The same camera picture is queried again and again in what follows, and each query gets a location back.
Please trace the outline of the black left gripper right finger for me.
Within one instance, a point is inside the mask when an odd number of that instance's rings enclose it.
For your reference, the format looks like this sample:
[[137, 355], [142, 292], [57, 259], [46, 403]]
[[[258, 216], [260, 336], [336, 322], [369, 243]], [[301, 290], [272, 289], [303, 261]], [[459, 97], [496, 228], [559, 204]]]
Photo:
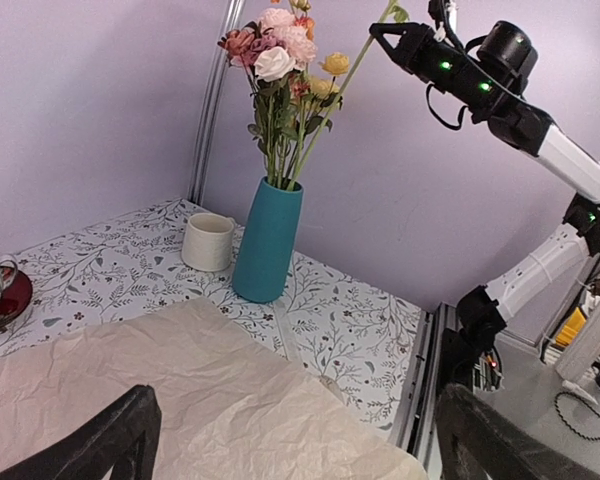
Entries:
[[593, 479], [595, 473], [518, 429], [462, 385], [435, 410], [444, 479]]

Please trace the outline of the orange poppy stem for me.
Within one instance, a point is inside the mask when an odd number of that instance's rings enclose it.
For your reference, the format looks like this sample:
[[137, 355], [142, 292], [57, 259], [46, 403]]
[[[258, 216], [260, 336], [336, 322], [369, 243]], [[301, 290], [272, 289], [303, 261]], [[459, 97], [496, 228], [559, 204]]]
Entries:
[[310, 17], [311, 2], [309, 0], [289, 0], [289, 6], [296, 16], [295, 24], [302, 26], [306, 30], [307, 38], [313, 41], [315, 21]]

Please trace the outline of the yellow rose stem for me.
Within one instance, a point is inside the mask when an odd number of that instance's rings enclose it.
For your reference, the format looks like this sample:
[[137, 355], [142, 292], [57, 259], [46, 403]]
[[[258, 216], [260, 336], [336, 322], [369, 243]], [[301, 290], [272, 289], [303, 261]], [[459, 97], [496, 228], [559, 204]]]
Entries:
[[[296, 168], [296, 162], [300, 159], [304, 150], [307, 148], [311, 141], [311, 137], [316, 131], [321, 120], [324, 118], [326, 109], [333, 103], [334, 97], [340, 90], [352, 62], [348, 55], [341, 52], [332, 53], [324, 58], [319, 66], [326, 77], [317, 75], [310, 75], [308, 82], [310, 83], [311, 93], [307, 95], [302, 101], [300, 101], [300, 117], [299, 117], [299, 136], [298, 142], [296, 143], [296, 150], [293, 153], [292, 160], [287, 167], [284, 175], [285, 183], [284, 189], [288, 190], [287, 187], [293, 176]], [[343, 97], [340, 100], [340, 110], [343, 105]], [[331, 120], [330, 125], [324, 130], [331, 131], [333, 128], [333, 121]]]

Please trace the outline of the yellow poppy stem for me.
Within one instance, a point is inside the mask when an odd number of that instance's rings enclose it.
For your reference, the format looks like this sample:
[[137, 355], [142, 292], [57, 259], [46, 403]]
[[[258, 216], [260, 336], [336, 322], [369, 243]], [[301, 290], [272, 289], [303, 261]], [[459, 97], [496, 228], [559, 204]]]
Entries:
[[[377, 20], [377, 23], [385, 23], [386, 20], [389, 19], [390, 17], [392, 17], [395, 22], [397, 22], [398, 20], [406, 21], [409, 19], [409, 14], [400, 5], [400, 2], [398, 0], [389, 0], [387, 2], [386, 8], [380, 15], [379, 19]], [[291, 177], [291, 180], [287, 187], [288, 190], [291, 190], [291, 188], [294, 187], [295, 184], [298, 182], [298, 178], [299, 178], [301, 172], [303, 171], [307, 161], [311, 157], [312, 152], [323, 133], [323, 130], [330, 125], [331, 116], [333, 115], [334, 111], [336, 109], [340, 108], [340, 100], [342, 99], [344, 93], [346, 92], [353, 77], [357, 73], [357, 71], [358, 71], [361, 63], [363, 62], [365, 56], [367, 55], [372, 43], [373, 43], [373, 37], [371, 35], [368, 35], [359, 54], [355, 58], [353, 64], [350, 66], [349, 71], [348, 71], [342, 85], [340, 86], [339, 92], [334, 97], [333, 103], [326, 109], [324, 118], [321, 120], [316, 131], [314, 132], [313, 136], [311, 137], [311, 141], [310, 141], [309, 145], [304, 150], [304, 153], [302, 154], [300, 159], [296, 162], [296, 168], [294, 170], [293, 176]]]

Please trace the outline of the cream wrapping paper sheet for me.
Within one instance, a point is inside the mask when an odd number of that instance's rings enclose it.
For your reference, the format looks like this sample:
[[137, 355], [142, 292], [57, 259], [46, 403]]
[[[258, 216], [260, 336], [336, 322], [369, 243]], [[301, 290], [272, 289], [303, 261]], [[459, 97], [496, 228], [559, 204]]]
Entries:
[[153, 388], [162, 413], [158, 479], [426, 477], [317, 378], [203, 299], [0, 359], [0, 471], [136, 385]]

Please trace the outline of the white and mauve rose stem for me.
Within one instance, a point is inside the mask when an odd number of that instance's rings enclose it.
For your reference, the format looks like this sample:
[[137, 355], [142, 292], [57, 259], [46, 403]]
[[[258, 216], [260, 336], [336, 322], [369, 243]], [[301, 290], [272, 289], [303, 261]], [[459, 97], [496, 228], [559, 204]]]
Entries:
[[288, 168], [298, 141], [291, 92], [296, 61], [271, 28], [256, 22], [229, 31], [218, 46], [230, 65], [246, 75], [254, 108], [248, 131], [264, 157], [267, 183], [287, 189]]

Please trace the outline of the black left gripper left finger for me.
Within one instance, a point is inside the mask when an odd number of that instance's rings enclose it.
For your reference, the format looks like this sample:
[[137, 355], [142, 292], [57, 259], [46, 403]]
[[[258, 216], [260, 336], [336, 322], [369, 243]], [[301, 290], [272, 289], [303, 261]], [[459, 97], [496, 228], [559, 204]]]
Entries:
[[130, 388], [76, 431], [0, 472], [0, 479], [151, 479], [161, 409], [149, 385]]

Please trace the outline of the teal vase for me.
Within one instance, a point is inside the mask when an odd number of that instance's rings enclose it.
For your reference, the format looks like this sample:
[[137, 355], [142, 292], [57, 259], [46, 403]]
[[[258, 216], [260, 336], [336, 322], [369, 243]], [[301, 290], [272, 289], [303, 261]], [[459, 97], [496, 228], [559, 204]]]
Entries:
[[253, 303], [269, 303], [283, 293], [299, 225], [303, 187], [280, 189], [262, 179], [247, 218], [232, 288]]

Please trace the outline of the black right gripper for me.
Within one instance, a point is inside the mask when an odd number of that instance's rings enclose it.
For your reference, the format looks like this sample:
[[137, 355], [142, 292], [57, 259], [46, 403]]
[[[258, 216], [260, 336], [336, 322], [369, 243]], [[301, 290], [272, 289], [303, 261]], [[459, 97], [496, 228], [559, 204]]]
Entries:
[[517, 26], [501, 20], [489, 34], [472, 40], [475, 58], [436, 41], [425, 24], [373, 23], [369, 33], [407, 73], [466, 105], [473, 123], [485, 122], [496, 138], [517, 150], [539, 152], [550, 118], [522, 98], [538, 53]]

